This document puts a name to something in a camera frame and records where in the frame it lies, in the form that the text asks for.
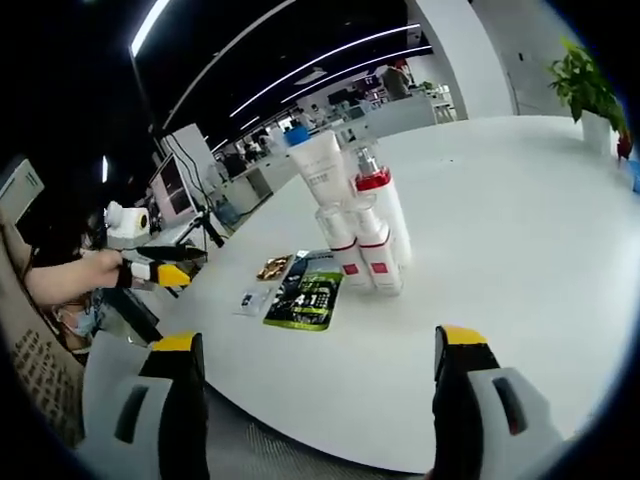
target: white column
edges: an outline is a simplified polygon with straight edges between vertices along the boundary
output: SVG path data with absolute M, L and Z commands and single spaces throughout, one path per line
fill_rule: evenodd
M 449 77 L 459 119 L 513 115 L 504 70 L 468 0 L 406 0 Z

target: person's arm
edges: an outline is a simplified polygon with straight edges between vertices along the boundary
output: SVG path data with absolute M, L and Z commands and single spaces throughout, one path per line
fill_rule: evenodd
M 33 268 L 24 284 L 37 305 L 58 305 L 99 287 L 115 287 L 121 264 L 119 252 L 102 250 L 75 262 Z

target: red label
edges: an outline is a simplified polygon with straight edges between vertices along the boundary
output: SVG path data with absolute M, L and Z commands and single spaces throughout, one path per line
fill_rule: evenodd
M 358 266 L 355 263 L 350 263 L 349 265 L 343 265 L 342 269 L 344 270 L 344 273 L 346 273 L 347 275 L 355 275 L 356 273 L 358 273 Z
M 371 269 L 373 273 L 389 273 L 386 263 L 372 263 Z

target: computer monitor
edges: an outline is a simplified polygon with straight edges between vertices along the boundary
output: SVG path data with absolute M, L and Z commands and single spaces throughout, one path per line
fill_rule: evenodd
M 195 215 L 195 204 L 173 155 L 160 166 L 150 184 L 165 227 L 186 222 Z

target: white bottle cap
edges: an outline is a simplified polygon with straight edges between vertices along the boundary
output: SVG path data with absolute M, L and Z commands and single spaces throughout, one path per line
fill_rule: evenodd
M 365 195 L 354 202 L 353 213 L 356 219 L 358 233 L 371 235 L 378 233 L 383 227 L 383 222 L 374 210 L 375 195 Z
M 320 207 L 316 212 L 316 219 L 329 247 L 344 248 L 351 246 L 355 242 L 356 236 L 349 228 L 339 204 Z

